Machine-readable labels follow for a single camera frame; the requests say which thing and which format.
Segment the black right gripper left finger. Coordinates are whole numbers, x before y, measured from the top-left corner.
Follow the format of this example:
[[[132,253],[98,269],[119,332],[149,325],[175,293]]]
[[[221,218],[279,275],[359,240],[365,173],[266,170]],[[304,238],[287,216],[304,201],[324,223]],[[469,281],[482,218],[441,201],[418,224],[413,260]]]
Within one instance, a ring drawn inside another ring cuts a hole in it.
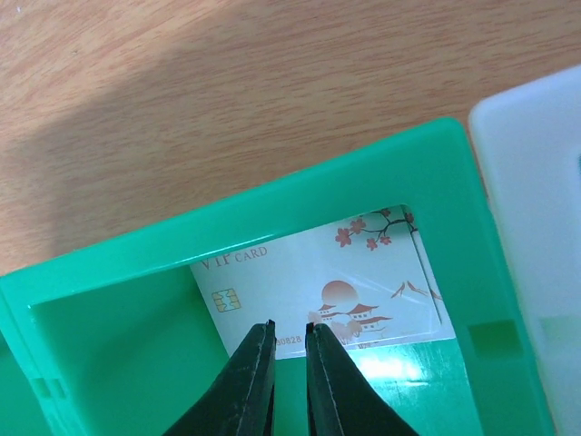
[[[203,396],[167,435],[272,435],[275,322],[253,325]]]

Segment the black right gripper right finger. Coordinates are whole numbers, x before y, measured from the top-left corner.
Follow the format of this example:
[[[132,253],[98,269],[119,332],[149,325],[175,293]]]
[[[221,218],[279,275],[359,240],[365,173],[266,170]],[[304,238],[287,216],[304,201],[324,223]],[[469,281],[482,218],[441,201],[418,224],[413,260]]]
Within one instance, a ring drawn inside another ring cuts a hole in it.
[[[359,371],[324,323],[306,325],[310,435],[415,435]]]

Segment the white VIP card stack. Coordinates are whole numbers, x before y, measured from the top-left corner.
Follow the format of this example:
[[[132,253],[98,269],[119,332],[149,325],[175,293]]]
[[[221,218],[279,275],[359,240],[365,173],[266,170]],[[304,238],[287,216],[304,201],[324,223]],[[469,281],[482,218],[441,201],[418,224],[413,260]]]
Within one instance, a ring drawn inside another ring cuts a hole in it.
[[[414,214],[407,207],[407,205],[402,205],[401,209],[403,212],[403,218],[405,219],[407,226],[409,228],[411,239],[413,240],[413,243],[415,245],[419,258],[419,263],[422,272],[424,273],[426,281],[425,286],[418,287],[416,285],[412,285],[410,287],[410,290],[415,292],[421,292],[422,294],[428,296],[428,299],[431,301],[432,306],[436,311],[436,315],[438,316],[438,326],[428,335],[428,338],[430,341],[455,339],[456,334],[454,332],[446,305],[443,302],[441,292],[438,288],[437,281],[432,271],[432,267],[428,259],[426,249],[424,247],[421,235],[419,233],[419,228],[417,227],[417,224],[415,222]]]

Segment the green bin with VIP cards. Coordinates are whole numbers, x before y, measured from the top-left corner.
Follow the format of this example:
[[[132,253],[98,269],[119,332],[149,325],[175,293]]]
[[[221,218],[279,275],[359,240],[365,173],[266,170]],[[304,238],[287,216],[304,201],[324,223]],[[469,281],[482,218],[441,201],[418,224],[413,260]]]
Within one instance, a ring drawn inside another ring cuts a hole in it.
[[[277,435],[305,435],[308,324],[338,386],[422,435],[555,425],[461,124],[439,119],[1,280],[4,435],[160,435],[256,323]]]

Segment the green bin with red cards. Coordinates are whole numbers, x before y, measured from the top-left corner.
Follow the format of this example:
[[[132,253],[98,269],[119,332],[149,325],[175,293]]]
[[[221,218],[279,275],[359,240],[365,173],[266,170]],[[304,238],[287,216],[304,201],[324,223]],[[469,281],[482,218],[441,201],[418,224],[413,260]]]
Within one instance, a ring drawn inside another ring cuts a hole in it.
[[[1,336],[1,434],[51,435],[39,403]]]

